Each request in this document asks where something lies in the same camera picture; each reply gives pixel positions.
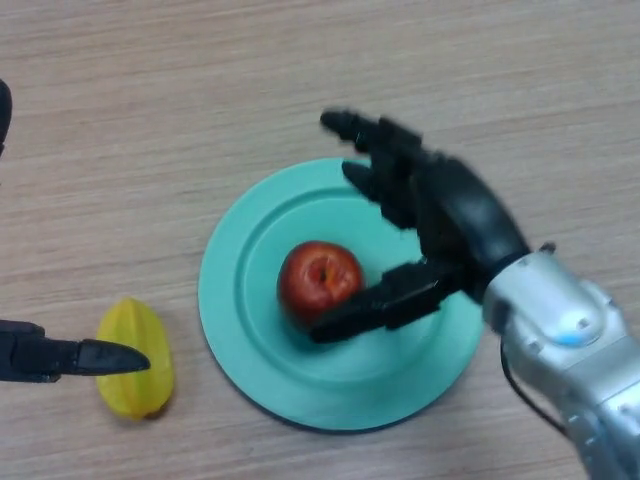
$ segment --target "plate rim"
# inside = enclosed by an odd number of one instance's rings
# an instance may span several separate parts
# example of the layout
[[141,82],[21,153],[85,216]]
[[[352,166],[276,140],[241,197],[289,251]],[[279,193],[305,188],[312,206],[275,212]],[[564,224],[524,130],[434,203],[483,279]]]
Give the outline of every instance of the plate rim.
[[[220,242],[221,239],[224,240],[225,234],[230,233],[230,231],[232,233],[233,230],[238,230],[239,228],[239,227],[234,228],[234,224],[230,223],[232,221],[230,219],[234,219],[234,217],[236,217],[239,212],[242,213],[244,208],[246,208],[248,205],[252,205],[252,207],[250,208],[251,215],[249,215],[249,212],[247,212],[247,215],[245,217],[242,217],[244,218],[244,222],[240,222],[240,224],[238,224],[236,221],[236,224],[235,224],[235,225],[239,225],[240,227],[242,227],[243,225],[246,225],[247,228],[245,228],[245,230],[247,231],[241,232],[242,233],[242,235],[240,235],[241,238],[236,242],[236,245],[233,248],[233,252],[232,252],[233,255],[225,251],[225,256],[224,256],[225,258],[222,258],[222,260],[226,260],[222,262],[223,264],[233,266],[234,262],[230,261],[230,259],[235,258],[237,260],[240,258],[240,255],[243,252],[243,245],[251,237],[252,230],[253,230],[251,228],[251,225],[255,224],[255,222],[252,223],[251,218],[255,217],[256,215],[259,215],[258,220],[263,219],[271,211],[278,208],[278,206],[281,205],[283,202],[286,202],[287,200],[295,198],[299,195],[312,192],[320,188],[323,188],[323,189],[332,188],[332,187],[352,188],[342,176],[340,164],[342,163],[343,160],[345,159],[341,157],[327,157],[327,158],[321,158],[316,160],[310,160],[307,162],[303,162],[300,164],[296,164],[296,165],[284,168],[282,170],[276,171],[275,173],[263,178],[262,180],[254,184],[251,188],[249,188],[246,192],[244,192],[239,198],[237,198],[234,201],[234,203],[231,205],[231,207],[222,216],[222,218],[217,223],[217,225],[215,225],[207,241],[207,245],[202,257],[200,270],[199,270],[197,296],[198,296],[198,309],[199,309],[199,315],[200,315],[200,323],[204,332],[207,346],[212,356],[214,357],[216,363],[218,364],[219,368],[222,370],[222,372],[225,374],[225,376],[231,382],[231,384],[235,387],[235,389],[241,392],[243,396],[248,398],[252,403],[257,405],[261,410],[266,411],[267,413],[287,423],[292,423],[305,428],[311,428],[311,429],[321,430],[321,431],[357,432],[357,431],[366,431],[371,429],[383,428],[386,426],[397,424],[408,418],[411,418],[415,414],[422,411],[424,408],[432,405],[445,392],[447,392],[454,383],[456,383],[458,378],[466,370],[473,356],[475,355],[478,345],[480,343],[480,340],[482,338],[482,333],[484,331],[484,324],[481,319],[480,309],[477,305],[473,304],[471,300],[467,299],[466,297],[463,297],[462,294],[456,294],[450,297],[449,299],[447,299],[447,301],[444,303],[443,311],[441,312],[441,315],[448,314],[448,315],[451,315],[452,318],[454,319],[460,318],[461,316],[477,316],[478,318],[476,319],[475,322],[470,320],[469,324],[466,325],[467,334],[459,337],[460,341],[465,344],[464,346],[460,347],[460,349],[464,351],[464,354],[458,355],[457,361],[455,362],[455,366],[452,366],[451,364],[447,365],[448,367],[447,370],[451,370],[451,372],[448,375],[446,375],[447,379],[445,381],[442,381],[442,380],[440,381],[440,385],[438,385],[437,388],[436,387],[430,388],[432,393],[426,395],[427,397],[431,397],[428,401],[409,402],[409,403],[420,404],[420,405],[416,405],[413,408],[410,408],[409,406],[404,406],[404,408],[400,408],[400,410],[406,410],[406,413],[402,415],[398,415],[398,414],[388,415],[388,418],[384,420],[380,419],[375,422],[371,422],[366,418],[364,419],[360,418],[359,421],[355,421],[352,418],[351,421],[347,421],[346,423],[344,422],[344,419],[342,419],[341,422],[337,422],[335,418],[331,418],[328,414],[316,415],[315,421],[313,421],[309,418],[304,418],[304,409],[302,409],[302,411],[298,409],[297,412],[291,412],[291,411],[287,412],[287,410],[290,410],[290,409],[282,408],[282,404],[278,404],[278,401],[274,400],[275,397],[272,396],[272,398],[270,399],[265,399],[264,395],[259,392],[261,392],[261,388],[264,389],[264,388],[267,388],[268,386],[258,385],[260,383],[259,381],[256,382],[255,380],[252,380],[251,375],[247,375],[246,372],[242,372],[242,368],[239,365],[234,365],[234,361],[231,361],[229,358],[229,353],[228,353],[229,348],[226,348],[224,346],[224,342],[221,345],[220,342],[222,340],[219,338],[216,338],[215,328],[213,328],[210,325],[211,320],[209,319],[209,313],[207,313],[210,308],[228,310],[229,305],[227,305],[224,308],[223,306],[216,307],[216,305],[209,305],[208,302],[210,300],[205,292],[207,290],[210,290],[211,288],[215,290],[215,282],[213,285],[207,285],[207,286],[204,285],[205,280],[208,280],[206,279],[208,265],[211,262],[214,262],[216,260],[216,257],[220,257],[219,255],[217,255],[217,252],[213,253],[216,250],[214,248],[216,246],[216,243]],[[289,178],[288,181],[286,181],[287,177],[290,177],[290,176],[295,177],[300,174],[303,174],[303,176],[305,176],[308,173],[308,172],[305,173],[305,170],[307,169],[314,170],[318,168],[326,169],[326,172],[323,173],[322,175],[315,174],[315,175],[309,176],[308,177],[309,181],[306,185],[304,184],[304,182],[292,182],[291,180],[293,180],[293,178]],[[273,186],[271,184],[278,183],[278,182],[281,182],[284,185],[289,185],[291,188],[286,189],[284,192],[281,191],[278,194],[278,196],[281,197],[279,198],[279,201],[265,202],[265,204],[268,203],[270,206],[265,207],[263,205],[261,208],[258,208],[258,209],[254,208],[256,205],[254,203],[255,199],[256,198],[259,199],[260,195],[263,195],[266,190],[269,190],[269,196],[272,196]],[[237,267],[235,269],[232,268],[230,275],[233,278],[229,278],[227,283],[231,285],[230,287],[231,289],[234,289],[235,287],[233,285],[235,285],[236,283],[235,276],[237,275]],[[235,310],[237,308],[235,305],[236,302],[233,294],[226,295],[226,296],[218,295],[218,297],[223,299],[227,298],[228,299],[227,302],[233,306],[233,309]],[[241,319],[238,319],[237,323],[238,324],[242,323]],[[250,343],[246,337],[247,335],[245,334],[245,341],[247,343]],[[258,370],[262,370],[262,373],[265,374],[267,373],[265,372],[265,368],[266,368],[266,370],[270,370],[270,372],[268,373],[271,374],[273,377],[287,378],[284,372],[277,369],[268,360],[263,359],[262,353],[259,353],[257,351],[258,349],[255,346],[253,347],[253,349],[254,349],[253,360],[258,362],[258,367],[257,367]],[[250,351],[246,353],[249,357],[251,357]],[[426,358],[428,356],[429,356],[428,354],[425,354],[420,357]],[[403,374],[399,376],[398,380],[402,380],[402,378],[409,376],[409,374],[415,368],[416,366],[414,365],[410,369],[407,369],[407,371],[403,372]],[[295,379],[292,379],[291,377],[288,377],[287,379],[289,380],[289,384],[291,384],[291,382],[295,382]],[[327,408],[332,406],[333,404],[332,399],[326,399],[325,401],[328,402]]]

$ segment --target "plate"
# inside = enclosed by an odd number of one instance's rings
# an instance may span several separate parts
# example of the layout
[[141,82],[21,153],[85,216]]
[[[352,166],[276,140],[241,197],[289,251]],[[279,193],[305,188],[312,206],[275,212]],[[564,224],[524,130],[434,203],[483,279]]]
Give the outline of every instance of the plate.
[[246,192],[216,227],[202,260],[198,303],[218,364],[250,400],[287,422],[329,431],[385,427],[430,405],[460,376],[483,331],[462,294],[394,332],[318,346],[286,322],[280,267],[297,244],[351,250],[367,284],[420,258],[415,232],[386,222],[343,178],[341,158],[305,162]]

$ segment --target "black object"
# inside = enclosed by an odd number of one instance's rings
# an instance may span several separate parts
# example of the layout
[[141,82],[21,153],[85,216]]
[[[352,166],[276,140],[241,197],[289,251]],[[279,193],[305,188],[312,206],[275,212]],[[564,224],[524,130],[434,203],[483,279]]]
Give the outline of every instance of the black object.
[[416,230],[424,258],[327,312],[310,332],[314,341],[398,328],[438,310],[457,291],[480,303],[502,269],[531,253],[509,212],[460,159],[423,147],[418,133],[387,117],[373,121],[332,109],[320,122],[369,156],[370,165],[344,162],[345,177],[386,220]]
[[4,141],[9,132],[12,110],[11,90],[9,90],[9,86],[0,79],[0,157],[4,150]]
[[507,383],[514,391],[514,393],[518,396],[518,398],[520,398],[520,400],[522,400],[525,405],[533,410],[536,415],[544,420],[556,432],[558,432],[565,438],[569,438],[569,434],[567,433],[567,429],[564,427],[564,425],[562,425],[560,422],[551,417],[551,415],[545,412],[542,408],[536,405],[535,401],[525,393],[520,385],[518,385],[518,382],[516,382],[516,379],[511,373],[511,367],[509,366],[509,361],[507,360],[503,339],[500,339],[500,365],[502,366],[502,373],[504,374],[504,378],[507,380]]
[[0,381],[53,383],[61,375],[109,375],[146,370],[134,348],[101,340],[53,340],[42,327],[0,320]]

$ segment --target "wooden table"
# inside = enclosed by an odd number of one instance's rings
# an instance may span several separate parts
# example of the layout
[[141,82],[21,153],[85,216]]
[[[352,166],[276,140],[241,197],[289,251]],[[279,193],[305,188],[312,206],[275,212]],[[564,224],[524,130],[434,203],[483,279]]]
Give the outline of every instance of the wooden table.
[[95,335],[123,295],[169,331],[175,401],[114,420],[94,382],[3,384],[2,479],[569,479],[489,335],[427,413],[301,432],[215,367],[196,303],[216,222],[266,175],[347,150],[323,107],[392,114],[468,159],[532,244],[640,313],[640,4],[613,0],[0,1],[15,118],[0,162],[2,317]]

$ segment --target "starfruit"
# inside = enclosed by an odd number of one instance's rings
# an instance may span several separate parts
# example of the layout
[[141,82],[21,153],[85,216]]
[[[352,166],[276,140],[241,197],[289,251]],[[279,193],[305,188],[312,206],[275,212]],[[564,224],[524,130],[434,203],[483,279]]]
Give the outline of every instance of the starfruit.
[[97,377],[107,406],[133,420],[162,410],[173,392],[174,373],[167,333],[158,315],[139,300],[124,298],[105,314],[97,339],[133,347],[151,364],[141,372]]

